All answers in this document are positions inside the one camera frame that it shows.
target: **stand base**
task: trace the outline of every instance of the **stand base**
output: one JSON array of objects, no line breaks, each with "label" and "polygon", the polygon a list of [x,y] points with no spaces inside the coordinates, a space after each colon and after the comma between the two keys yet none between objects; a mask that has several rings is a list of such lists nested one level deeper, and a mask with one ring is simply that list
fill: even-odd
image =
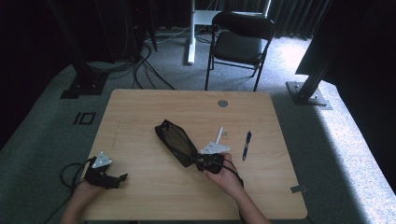
[{"label": "stand base", "polygon": [[80,95],[100,95],[106,85],[107,77],[108,73],[99,73],[90,87],[84,87],[79,85],[80,82],[76,76],[69,90],[62,93],[61,99],[77,99]]},{"label": "stand base", "polygon": [[286,86],[289,89],[291,98],[296,105],[318,105],[322,110],[332,110],[330,102],[325,100],[319,89],[316,89],[314,94],[308,99],[302,99],[298,93],[300,88],[304,85],[303,82],[288,81]]}]

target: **person's right hand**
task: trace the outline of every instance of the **person's right hand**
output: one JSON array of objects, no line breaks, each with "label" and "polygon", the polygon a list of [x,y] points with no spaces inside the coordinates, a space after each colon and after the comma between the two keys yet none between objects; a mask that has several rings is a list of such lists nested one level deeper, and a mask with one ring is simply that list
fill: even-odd
[{"label": "person's right hand", "polygon": [[[223,165],[233,169],[233,165],[230,163],[233,162],[231,154],[224,153],[223,156],[225,159]],[[204,170],[204,174],[209,180],[214,182],[222,191],[232,198],[239,195],[241,191],[244,191],[244,188],[236,175],[225,168],[221,168],[220,172],[216,175],[208,172],[207,170]]]}]

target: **pen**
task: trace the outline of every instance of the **pen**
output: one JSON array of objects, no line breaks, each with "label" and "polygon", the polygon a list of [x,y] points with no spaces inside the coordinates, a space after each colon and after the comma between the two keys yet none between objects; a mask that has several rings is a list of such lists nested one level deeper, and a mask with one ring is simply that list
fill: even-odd
[{"label": "pen", "polygon": [[251,132],[248,131],[247,142],[245,143],[245,148],[244,148],[244,155],[242,156],[243,161],[247,158],[247,155],[248,155],[248,143],[250,142],[250,137],[251,137]]}]

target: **chair seat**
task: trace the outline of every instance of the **chair seat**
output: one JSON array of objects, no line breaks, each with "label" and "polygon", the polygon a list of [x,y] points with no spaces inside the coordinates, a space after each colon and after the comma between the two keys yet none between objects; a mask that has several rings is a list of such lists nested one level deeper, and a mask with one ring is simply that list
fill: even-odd
[{"label": "chair seat", "polygon": [[219,34],[214,56],[236,63],[258,64],[262,56],[262,40],[223,31]]}]

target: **chair backrest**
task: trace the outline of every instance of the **chair backrest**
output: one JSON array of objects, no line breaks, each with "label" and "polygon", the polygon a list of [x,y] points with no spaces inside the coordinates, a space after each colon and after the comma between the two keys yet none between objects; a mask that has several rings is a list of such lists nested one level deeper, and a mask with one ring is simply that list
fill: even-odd
[{"label": "chair backrest", "polygon": [[220,12],[212,20],[212,26],[221,26],[237,35],[271,41],[276,32],[273,21],[264,16],[250,16],[234,12]]}]

